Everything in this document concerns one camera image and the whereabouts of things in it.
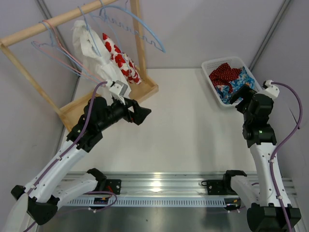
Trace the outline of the red polka dot skirt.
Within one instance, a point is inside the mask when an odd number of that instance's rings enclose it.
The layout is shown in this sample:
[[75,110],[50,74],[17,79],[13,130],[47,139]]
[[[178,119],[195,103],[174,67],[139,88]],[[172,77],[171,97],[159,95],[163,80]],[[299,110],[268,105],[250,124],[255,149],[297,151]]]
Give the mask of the red polka dot skirt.
[[238,79],[240,72],[240,68],[231,68],[228,63],[223,63],[209,75],[209,78],[215,87],[218,85],[231,87],[230,82]]

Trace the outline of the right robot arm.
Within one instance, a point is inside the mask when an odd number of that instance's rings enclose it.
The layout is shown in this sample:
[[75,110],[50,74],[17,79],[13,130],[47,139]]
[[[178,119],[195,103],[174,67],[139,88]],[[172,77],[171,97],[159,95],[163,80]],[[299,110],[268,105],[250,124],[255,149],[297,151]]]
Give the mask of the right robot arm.
[[278,163],[278,150],[284,143],[277,143],[275,132],[268,123],[274,100],[278,97],[280,83],[267,80],[262,91],[243,85],[232,94],[229,102],[243,114],[243,138],[253,157],[259,190],[254,189],[247,175],[240,170],[229,170],[225,182],[247,209],[247,223],[252,232],[291,232],[301,219],[299,208],[294,208],[285,191]]

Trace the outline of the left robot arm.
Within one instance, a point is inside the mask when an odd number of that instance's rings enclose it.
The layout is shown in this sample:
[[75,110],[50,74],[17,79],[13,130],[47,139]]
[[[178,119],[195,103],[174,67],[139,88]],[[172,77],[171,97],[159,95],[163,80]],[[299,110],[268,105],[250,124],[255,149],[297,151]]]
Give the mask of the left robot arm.
[[123,119],[140,125],[151,109],[139,106],[136,100],[113,100],[108,105],[103,97],[92,97],[84,108],[84,114],[67,135],[61,149],[42,171],[25,186],[16,185],[11,194],[16,203],[3,228],[5,232],[23,231],[23,222],[29,215],[34,223],[43,225],[58,210],[74,198],[104,188],[104,175],[91,169],[66,188],[59,183],[69,170],[103,138],[102,131]]

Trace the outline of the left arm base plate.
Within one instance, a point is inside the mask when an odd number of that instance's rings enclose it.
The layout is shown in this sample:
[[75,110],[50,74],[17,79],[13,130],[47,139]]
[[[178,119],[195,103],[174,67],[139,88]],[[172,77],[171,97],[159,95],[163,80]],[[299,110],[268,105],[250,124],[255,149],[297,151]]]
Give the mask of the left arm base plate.
[[119,195],[121,192],[121,179],[107,179],[104,187],[104,191],[113,192],[116,195]]

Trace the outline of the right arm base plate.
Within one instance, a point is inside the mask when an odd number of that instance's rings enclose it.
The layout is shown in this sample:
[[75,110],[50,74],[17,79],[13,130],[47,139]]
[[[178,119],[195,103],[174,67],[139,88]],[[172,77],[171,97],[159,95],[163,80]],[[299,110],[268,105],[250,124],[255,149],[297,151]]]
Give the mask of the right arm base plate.
[[208,195],[227,195],[223,180],[203,180],[201,186],[206,187]]

